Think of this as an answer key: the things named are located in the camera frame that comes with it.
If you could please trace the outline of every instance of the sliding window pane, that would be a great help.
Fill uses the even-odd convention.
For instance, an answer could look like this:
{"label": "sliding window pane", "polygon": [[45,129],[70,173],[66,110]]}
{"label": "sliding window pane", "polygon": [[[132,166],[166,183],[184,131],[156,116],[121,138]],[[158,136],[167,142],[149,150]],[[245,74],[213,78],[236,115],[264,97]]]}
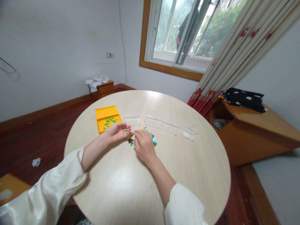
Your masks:
{"label": "sliding window pane", "polygon": [[235,0],[220,4],[200,43],[196,56],[213,58],[226,35],[240,14],[247,0]]}
{"label": "sliding window pane", "polygon": [[162,0],[153,58],[174,61],[193,2],[194,0]]}
{"label": "sliding window pane", "polygon": [[206,71],[246,1],[212,1],[183,66]]}
{"label": "sliding window pane", "polygon": [[162,7],[160,10],[160,16],[159,16],[154,50],[162,50],[163,49],[163,43],[164,43],[165,36],[167,33],[167,27],[168,27],[168,21],[169,21],[169,17],[170,17],[172,3],[173,3],[172,0],[163,0],[162,1]]}

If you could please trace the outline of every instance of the crumpled paper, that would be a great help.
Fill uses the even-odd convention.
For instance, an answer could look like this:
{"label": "crumpled paper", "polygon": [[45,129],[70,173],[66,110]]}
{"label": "crumpled paper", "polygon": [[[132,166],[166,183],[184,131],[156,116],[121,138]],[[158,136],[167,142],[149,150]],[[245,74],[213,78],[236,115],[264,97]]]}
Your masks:
{"label": "crumpled paper", "polygon": [[40,162],[41,162],[41,158],[37,158],[37,159],[34,159],[33,161],[32,161],[32,166],[33,167],[38,167],[39,166],[39,164],[40,164]]}
{"label": "crumpled paper", "polygon": [[110,80],[110,77],[100,74],[100,75],[92,77],[89,80],[85,80],[85,83],[90,87],[91,92],[96,92],[98,85],[107,83],[107,81],[109,81],[109,80]]}

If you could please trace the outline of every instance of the black wire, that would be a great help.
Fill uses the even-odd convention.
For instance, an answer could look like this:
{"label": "black wire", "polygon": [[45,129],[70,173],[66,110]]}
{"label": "black wire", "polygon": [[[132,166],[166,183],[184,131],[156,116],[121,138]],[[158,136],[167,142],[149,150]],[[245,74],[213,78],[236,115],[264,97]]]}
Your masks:
{"label": "black wire", "polygon": [[0,59],[1,59],[3,62],[5,62],[7,65],[9,65],[9,66],[13,69],[13,72],[8,72],[8,71],[2,69],[2,67],[0,66],[0,69],[1,69],[1,70],[3,70],[3,71],[6,72],[6,73],[14,73],[14,72],[16,71],[16,69],[15,69],[11,64],[9,64],[8,62],[6,62],[6,61],[5,61],[4,59],[2,59],[1,57],[0,57]]}
{"label": "black wire", "polygon": [[124,52],[124,64],[125,64],[125,76],[126,76],[125,85],[126,85],[126,82],[127,82],[126,59],[125,59],[125,48],[124,48],[123,34],[122,34],[120,0],[119,0],[119,18],[120,18],[120,27],[121,27],[121,38],[122,38],[122,44],[123,44],[123,52]]}

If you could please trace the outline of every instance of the white wall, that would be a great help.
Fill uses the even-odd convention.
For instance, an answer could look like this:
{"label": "white wall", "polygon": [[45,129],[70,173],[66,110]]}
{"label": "white wall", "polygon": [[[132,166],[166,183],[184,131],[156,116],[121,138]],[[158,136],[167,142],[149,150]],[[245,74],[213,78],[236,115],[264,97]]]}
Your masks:
{"label": "white wall", "polygon": [[126,54],[127,85],[157,91],[188,102],[198,82],[139,67],[143,19],[142,0],[120,0]]}
{"label": "white wall", "polygon": [[124,83],[118,0],[2,0],[0,56],[19,73],[0,70],[0,121],[87,94],[96,74]]}
{"label": "white wall", "polygon": [[[239,82],[237,88],[265,94],[264,103],[300,130],[300,18]],[[300,221],[300,149],[253,163],[284,224]]]}

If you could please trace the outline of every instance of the transparent plastic container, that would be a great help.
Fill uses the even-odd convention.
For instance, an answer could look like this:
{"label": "transparent plastic container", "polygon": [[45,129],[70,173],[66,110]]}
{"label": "transparent plastic container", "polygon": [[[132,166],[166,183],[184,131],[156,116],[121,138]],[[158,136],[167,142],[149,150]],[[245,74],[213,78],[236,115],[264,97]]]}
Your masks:
{"label": "transparent plastic container", "polygon": [[139,126],[140,125],[140,116],[124,116],[124,122],[131,126]]}
{"label": "transparent plastic container", "polygon": [[160,113],[157,109],[149,108],[146,113],[146,118],[144,121],[144,125],[159,128],[160,126]]}
{"label": "transparent plastic container", "polygon": [[166,112],[160,125],[160,129],[170,134],[176,135],[178,130],[177,120],[177,116]]}
{"label": "transparent plastic container", "polygon": [[187,121],[182,128],[180,135],[184,136],[186,139],[193,141],[195,139],[195,135],[198,132],[197,125],[192,121]]}

